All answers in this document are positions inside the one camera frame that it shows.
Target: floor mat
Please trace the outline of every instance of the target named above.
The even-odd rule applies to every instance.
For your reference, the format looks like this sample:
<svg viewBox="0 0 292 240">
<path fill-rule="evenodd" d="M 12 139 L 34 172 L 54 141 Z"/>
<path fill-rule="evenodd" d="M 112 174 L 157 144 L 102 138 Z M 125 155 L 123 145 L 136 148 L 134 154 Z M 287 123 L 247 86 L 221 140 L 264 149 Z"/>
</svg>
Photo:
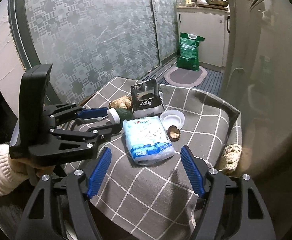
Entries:
<svg viewBox="0 0 292 240">
<path fill-rule="evenodd" d="M 174 86 L 191 88 L 200 85 L 206 76 L 207 70 L 201 66 L 199 66 L 199 71 L 173 66 L 165 73 L 165 80 Z"/>
<path fill-rule="evenodd" d="M 201 82 L 200 85 L 194 88 L 197 88 L 197 89 L 200 89 L 200 90 L 203 90 L 203 91 L 206 91 L 218 96 L 224 74 L 218 71 L 210 70 L 210 69 L 205 69 L 205 70 L 207 71 L 207 76 L 204 78 L 204 80 Z M 157 82 L 164 85 L 171 85 L 169 82 L 165 80 L 164 77 L 161 78 L 160 80 L 157 80 Z"/>
</svg>

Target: table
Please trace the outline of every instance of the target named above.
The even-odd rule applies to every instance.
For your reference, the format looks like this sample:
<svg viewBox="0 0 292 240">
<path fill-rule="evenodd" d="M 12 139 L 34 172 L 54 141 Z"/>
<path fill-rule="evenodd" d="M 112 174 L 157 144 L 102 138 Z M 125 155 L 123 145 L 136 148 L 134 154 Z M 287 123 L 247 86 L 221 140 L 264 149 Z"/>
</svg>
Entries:
<svg viewBox="0 0 292 240">
<path fill-rule="evenodd" d="M 108 107 L 110 101 L 130 94 L 141 81 L 115 77 L 87 103 L 87 108 Z M 216 165 L 225 146 L 241 144 L 240 111 L 208 92 L 160 84 L 165 109 L 184 113 L 179 141 L 172 143 L 175 155 L 150 166 L 136 165 L 130 158 L 123 130 L 104 146 L 112 161 L 97 196 L 91 202 L 114 223 L 138 239 L 187 239 L 195 226 L 193 210 L 198 196 L 193 192 L 180 161 L 180 149 L 188 145 L 196 158 Z M 86 131 L 108 119 L 76 119 L 68 129 Z M 66 173 L 82 168 L 86 161 L 68 163 Z"/>
</svg>

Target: refrigerator door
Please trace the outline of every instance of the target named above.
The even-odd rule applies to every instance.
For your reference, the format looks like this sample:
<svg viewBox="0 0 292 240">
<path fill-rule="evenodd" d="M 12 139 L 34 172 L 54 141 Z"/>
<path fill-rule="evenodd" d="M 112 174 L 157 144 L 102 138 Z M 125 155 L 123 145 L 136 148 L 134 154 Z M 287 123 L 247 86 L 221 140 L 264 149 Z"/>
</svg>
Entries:
<svg viewBox="0 0 292 240">
<path fill-rule="evenodd" d="M 223 98 L 241 111 L 243 151 L 236 175 L 256 179 L 281 239 L 292 226 L 291 3 L 258 0 L 247 32 L 244 72 L 231 81 L 238 83 L 236 90 Z"/>
<path fill-rule="evenodd" d="M 247 27 L 249 23 L 249 8 L 253 0 L 229 0 L 230 7 L 230 34 L 228 56 L 223 77 L 222 87 L 220 90 L 220 97 L 224 98 L 225 93 L 232 94 L 230 90 L 237 90 L 237 82 L 230 82 L 232 80 L 241 79 L 243 72 L 243 64 L 245 54 L 247 51 L 247 40 L 249 33 Z M 235 105 L 233 99 L 224 98 L 227 102 Z"/>
</svg>

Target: blue gripper pad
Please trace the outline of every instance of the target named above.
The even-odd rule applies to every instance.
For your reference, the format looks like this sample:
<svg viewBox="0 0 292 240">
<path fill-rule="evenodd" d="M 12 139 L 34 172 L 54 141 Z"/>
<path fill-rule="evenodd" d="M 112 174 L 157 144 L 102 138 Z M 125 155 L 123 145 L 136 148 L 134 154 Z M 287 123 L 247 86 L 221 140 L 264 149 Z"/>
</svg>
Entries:
<svg viewBox="0 0 292 240">
<path fill-rule="evenodd" d="M 106 172 L 108 170 L 108 167 L 111 162 L 111 150 L 107 148 L 102 155 L 102 157 L 99 159 L 99 162 L 97 163 L 94 171 L 92 172 L 89 181 L 88 181 L 88 190 L 86 192 L 86 195 L 89 199 L 91 199 L 93 196 L 97 195 L 102 181 L 106 175 Z"/>
<path fill-rule="evenodd" d="M 107 107 L 102 108 L 89 108 L 81 111 L 79 114 L 77 114 L 77 117 L 81 119 L 92 119 L 97 117 L 104 117 L 107 116 Z"/>
<path fill-rule="evenodd" d="M 180 158 L 187 173 L 190 184 L 193 187 L 193 191 L 202 197 L 206 193 L 203 186 L 203 177 L 196 164 L 194 163 L 191 154 L 184 146 L 181 148 Z"/>
</svg>

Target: green rice bag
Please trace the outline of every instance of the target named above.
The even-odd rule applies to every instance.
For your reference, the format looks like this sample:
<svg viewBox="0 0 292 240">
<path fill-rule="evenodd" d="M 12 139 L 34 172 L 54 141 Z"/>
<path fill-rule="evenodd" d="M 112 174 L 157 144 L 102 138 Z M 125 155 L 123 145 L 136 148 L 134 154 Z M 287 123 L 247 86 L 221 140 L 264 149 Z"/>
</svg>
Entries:
<svg viewBox="0 0 292 240">
<path fill-rule="evenodd" d="M 199 70 L 198 46 L 205 38 L 195 34 L 180 33 L 180 57 L 177 67 Z"/>
</svg>

